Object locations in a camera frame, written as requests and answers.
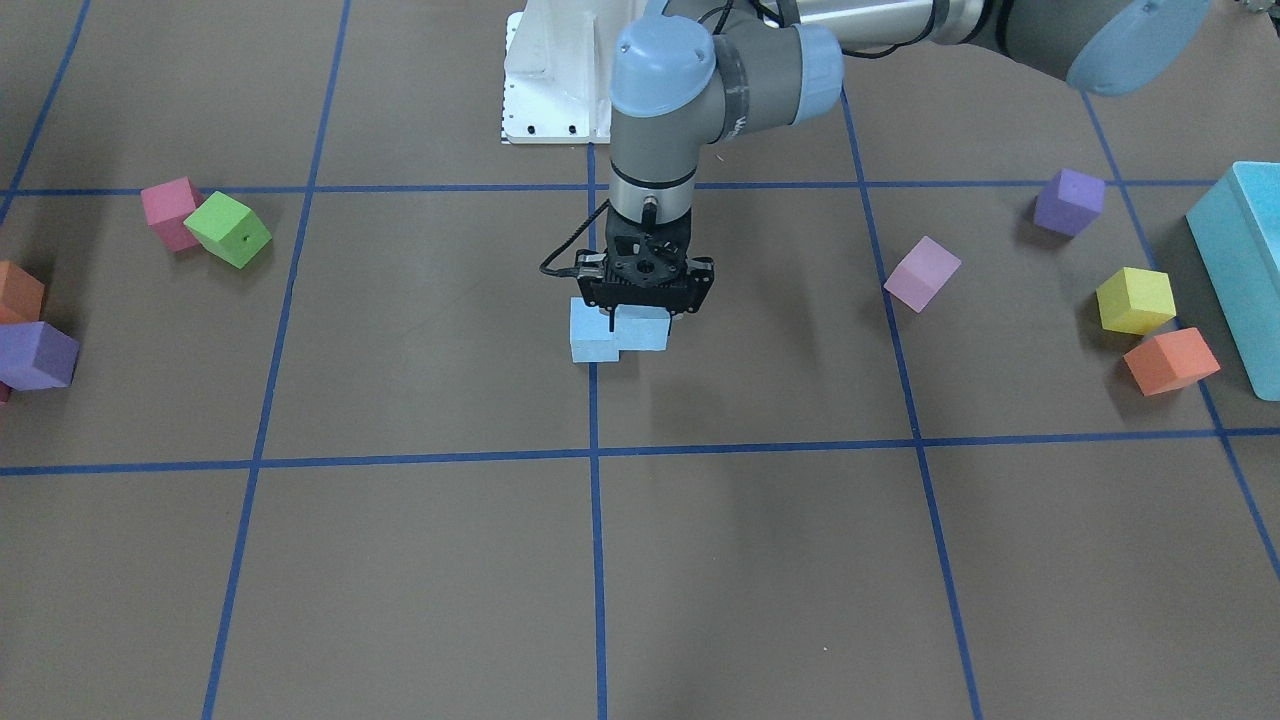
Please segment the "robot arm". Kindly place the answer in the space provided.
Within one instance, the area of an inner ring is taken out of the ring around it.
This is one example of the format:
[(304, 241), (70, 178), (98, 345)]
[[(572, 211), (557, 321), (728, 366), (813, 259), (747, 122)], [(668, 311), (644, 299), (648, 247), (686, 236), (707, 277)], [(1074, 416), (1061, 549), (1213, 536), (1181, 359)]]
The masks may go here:
[(1158, 77), (1199, 31), (1207, 1), (650, 1), (614, 42), (611, 187), (591, 214), (604, 247), (554, 258), (590, 307), (695, 313), (716, 279), (694, 258), (701, 150), (826, 114), (845, 63), (916, 44), (974, 45), (1098, 95)]

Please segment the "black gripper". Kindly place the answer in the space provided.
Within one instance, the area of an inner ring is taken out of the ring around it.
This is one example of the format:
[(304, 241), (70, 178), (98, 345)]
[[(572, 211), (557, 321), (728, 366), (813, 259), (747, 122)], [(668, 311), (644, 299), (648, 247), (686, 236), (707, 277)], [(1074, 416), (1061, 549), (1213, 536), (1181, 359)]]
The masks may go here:
[(669, 314), (698, 311), (716, 281), (712, 258), (689, 256), (692, 214), (644, 225), (616, 210), (605, 217), (605, 250), (575, 255), (575, 279), (588, 306), (659, 307)]

